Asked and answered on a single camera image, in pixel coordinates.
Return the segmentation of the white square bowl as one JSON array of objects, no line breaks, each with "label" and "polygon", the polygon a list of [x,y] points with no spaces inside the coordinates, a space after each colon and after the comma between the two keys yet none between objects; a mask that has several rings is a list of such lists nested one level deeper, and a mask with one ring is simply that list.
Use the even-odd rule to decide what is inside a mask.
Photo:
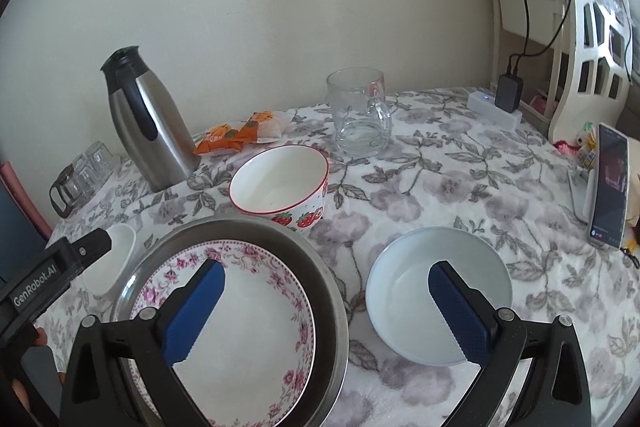
[{"label": "white square bowl", "polygon": [[106,231],[112,242],[111,250],[82,273],[87,291],[96,298],[115,295],[137,251],[137,232],[130,225],[117,223]]}]

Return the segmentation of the pink floral round plate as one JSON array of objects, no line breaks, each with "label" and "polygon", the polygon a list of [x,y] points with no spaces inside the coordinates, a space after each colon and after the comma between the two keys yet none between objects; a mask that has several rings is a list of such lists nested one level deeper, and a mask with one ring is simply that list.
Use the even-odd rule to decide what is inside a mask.
[{"label": "pink floral round plate", "polygon": [[316,331],[302,285],[274,254],[233,239],[183,249],[140,277],[129,314],[162,305],[206,259],[224,268],[224,291],[175,372],[212,425],[278,425],[308,384]]}]

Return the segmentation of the pale blue round bowl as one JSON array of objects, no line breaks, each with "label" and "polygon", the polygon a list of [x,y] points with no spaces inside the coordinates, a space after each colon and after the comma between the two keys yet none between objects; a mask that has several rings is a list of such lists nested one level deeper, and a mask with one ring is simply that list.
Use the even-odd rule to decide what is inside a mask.
[{"label": "pale blue round bowl", "polygon": [[483,239],[445,227],[401,235],[373,263],[366,305],[372,326],[386,346],[414,363],[451,366],[465,361],[428,290],[428,272],[442,260],[494,307],[512,305],[506,265]]}]

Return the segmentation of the large stainless steel basin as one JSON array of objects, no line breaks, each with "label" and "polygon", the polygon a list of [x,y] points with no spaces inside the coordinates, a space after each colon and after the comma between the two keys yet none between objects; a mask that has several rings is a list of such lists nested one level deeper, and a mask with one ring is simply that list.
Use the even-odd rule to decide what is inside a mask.
[{"label": "large stainless steel basin", "polygon": [[114,302],[111,320],[125,320],[143,281],[171,255],[213,239],[241,239],[267,249],[302,284],[317,326],[317,348],[309,383],[283,426],[321,426],[343,389],[348,369],[349,332],[343,299],[334,276],[303,235],[271,221],[232,216],[209,217],[181,225],[165,235],[132,272]]}]

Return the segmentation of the strawberry pattern bowl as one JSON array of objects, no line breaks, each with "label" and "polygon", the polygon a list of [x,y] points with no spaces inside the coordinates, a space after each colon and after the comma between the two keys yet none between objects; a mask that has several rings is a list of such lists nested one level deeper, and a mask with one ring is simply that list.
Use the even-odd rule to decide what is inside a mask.
[{"label": "strawberry pattern bowl", "polygon": [[295,232],[306,232],[326,209],[330,164],[320,150],[281,145],[264,150],[238,169],[229,185],[231,204]]}]

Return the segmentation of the small glass teapot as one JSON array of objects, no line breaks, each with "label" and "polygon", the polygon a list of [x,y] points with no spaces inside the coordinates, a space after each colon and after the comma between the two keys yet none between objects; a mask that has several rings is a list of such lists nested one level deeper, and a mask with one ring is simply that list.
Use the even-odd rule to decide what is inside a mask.
[{"label": "small glass teapot", "polygon": [[50,203],[58,217],[66,219],[93,195],[85,195],[74,179],[73,164],[67,165],[49,188]]}]

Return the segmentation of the small clear glass cup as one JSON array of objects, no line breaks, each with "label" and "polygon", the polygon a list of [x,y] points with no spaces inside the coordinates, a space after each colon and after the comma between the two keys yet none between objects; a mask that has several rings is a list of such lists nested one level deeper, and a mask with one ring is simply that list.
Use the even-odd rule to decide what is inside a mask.
[{"label": "small clear glass cup", "polygon": [[119,168],[119,157],[113,155],[101,141],[92,143],[86,150],[86,156],[99,182],[107,181]]}]

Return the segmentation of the smartphone on stand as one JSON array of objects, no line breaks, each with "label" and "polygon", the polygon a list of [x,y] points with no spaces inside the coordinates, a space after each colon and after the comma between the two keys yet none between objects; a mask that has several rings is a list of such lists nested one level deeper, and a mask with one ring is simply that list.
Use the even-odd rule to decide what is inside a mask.
[{"label": "smartphone on stand", "polygon": [[598,124],[594,192],[589,239],[614,249],[622,245],[629,191],[629,150],[626,135]]}]

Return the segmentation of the stainless steel thermos jug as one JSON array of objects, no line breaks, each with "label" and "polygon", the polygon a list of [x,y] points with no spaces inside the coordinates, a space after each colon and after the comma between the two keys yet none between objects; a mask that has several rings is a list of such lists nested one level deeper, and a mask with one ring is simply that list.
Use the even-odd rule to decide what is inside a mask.
[{"label": "stainless steel thermos jug", "polygon": [[150,189],[163,191],[188,179],[201,157],[174,99],[139,48],[116,50],[101,72],[116,133]]}]

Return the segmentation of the floral fleece tablecloth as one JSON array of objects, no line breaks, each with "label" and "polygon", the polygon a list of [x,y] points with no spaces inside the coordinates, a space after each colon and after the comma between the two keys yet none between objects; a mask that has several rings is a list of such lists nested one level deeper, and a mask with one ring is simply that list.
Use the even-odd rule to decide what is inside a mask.
[{"label": "floral fleece tablecloth", "polygon": [[525,320],[569,315],[584,352],[592,423],[611,426],[639,388],[639,273],[619,251],[587,241],[574,215],[572,158],[531,125],[504,131],[466,107],[468,91],[440,88],[390,99],[383,152],[335,152],[328,106],[294,109],[284,143],[329,153],[326,212],[308,234],[340,288],[349,366],[331,426],[437,426],[476,369],[403,360],[372,329],[364,286],[378,254],[401,234],[437,225],[470,232],[508,269]]}]

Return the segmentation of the orange snack packet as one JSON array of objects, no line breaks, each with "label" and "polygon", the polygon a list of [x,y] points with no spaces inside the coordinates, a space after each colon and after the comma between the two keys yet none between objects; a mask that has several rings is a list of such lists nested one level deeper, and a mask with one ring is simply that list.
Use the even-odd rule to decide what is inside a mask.
[{"label": "orange snack packet", "polygon": [[244,144],[235,139],[235,135],[243,126],[242,122],[232,122],[210,128],[194,142],[193,152],[198,155],[239,152]]},{"label": "orange snack packet", "polygon": [[248,118],[239,131],[239,137],[247,143],[272,143],[280,140],[291,126],[290,114],[264,110]]}]

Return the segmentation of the white power strip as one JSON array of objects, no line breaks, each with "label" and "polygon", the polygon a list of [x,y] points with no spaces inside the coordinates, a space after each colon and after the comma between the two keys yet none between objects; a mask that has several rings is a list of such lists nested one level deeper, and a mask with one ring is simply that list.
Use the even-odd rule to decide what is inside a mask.
[{"label": "white power strip", "polygon": [[474,91],[469,94],[466,100],[466,107],[472,112],[491,121],[499,128],[514,132],[522,121],[522,112],[515,109],[508,113],[495,104],[495,97],[483,91]]}]

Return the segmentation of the black power adapter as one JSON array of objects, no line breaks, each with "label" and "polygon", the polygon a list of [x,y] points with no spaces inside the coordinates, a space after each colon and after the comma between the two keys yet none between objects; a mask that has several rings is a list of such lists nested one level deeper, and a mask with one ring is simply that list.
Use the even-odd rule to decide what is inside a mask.
[{"label": "black power adapter", "polygon": [[518,75],[510,74],[510,72],[501,75],[495,94],[495,106],[506,113],[514,113],[520,106],[523,86],[524,81]]}]

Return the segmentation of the clear glass mug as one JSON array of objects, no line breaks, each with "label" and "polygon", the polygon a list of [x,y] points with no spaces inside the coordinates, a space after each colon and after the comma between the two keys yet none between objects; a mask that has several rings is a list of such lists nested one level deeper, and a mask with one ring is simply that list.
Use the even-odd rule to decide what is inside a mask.
[{"label": "clear glass mug", "polygon": [[390,142],[392,116],[384,74],[369,67],[343,68],[326,78],[334,143],[349,157],[372,157]]}]

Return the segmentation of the white lattice shelf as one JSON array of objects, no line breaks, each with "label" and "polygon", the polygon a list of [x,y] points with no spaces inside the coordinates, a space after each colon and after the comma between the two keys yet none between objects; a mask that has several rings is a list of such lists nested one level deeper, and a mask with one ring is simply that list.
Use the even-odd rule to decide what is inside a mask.
[{"label": "white lattice shelf", "polygon": [[582,126],[620,119],[632,86],[629,0],[492,0],[492,71],[521,74],[541,60],[543,80],[528,80],[521,108],[552,142],[574,143]]}]

